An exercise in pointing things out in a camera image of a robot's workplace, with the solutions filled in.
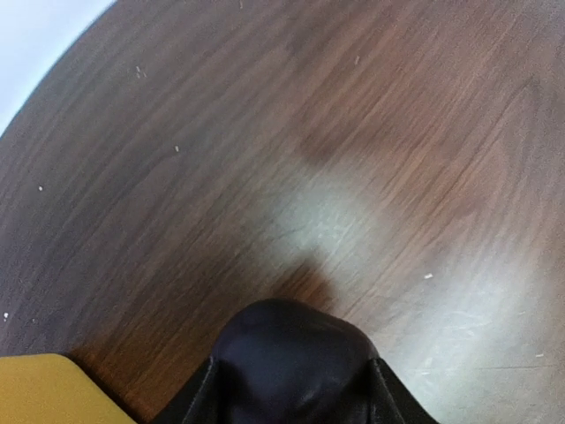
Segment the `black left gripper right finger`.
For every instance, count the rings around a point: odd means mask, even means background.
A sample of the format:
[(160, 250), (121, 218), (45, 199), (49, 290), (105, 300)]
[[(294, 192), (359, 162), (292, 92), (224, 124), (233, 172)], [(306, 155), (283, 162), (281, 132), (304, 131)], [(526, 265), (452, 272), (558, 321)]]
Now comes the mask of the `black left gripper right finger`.
[(368, 423), (439, 424), (382, 358), (369, 362)]

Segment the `purple toy eggplant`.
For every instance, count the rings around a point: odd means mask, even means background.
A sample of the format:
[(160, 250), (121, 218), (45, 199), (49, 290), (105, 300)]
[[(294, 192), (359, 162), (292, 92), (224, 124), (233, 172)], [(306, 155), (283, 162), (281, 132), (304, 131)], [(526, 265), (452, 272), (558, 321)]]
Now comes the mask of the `purple toy eggplant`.
[(352, 324), (287, 299), (255, 302), (222, 329), (222, 423), (366, 423), (370, 360), (377, 352)]

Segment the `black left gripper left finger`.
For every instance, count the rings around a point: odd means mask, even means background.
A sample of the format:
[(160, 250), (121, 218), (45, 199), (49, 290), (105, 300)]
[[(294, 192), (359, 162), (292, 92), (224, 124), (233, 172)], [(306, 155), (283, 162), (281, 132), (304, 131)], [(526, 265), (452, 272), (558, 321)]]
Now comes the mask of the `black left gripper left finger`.
[(179, 392), (153, 418), (154, 424), (228, 423), (228, 386), (220, 361), (202, 362)]

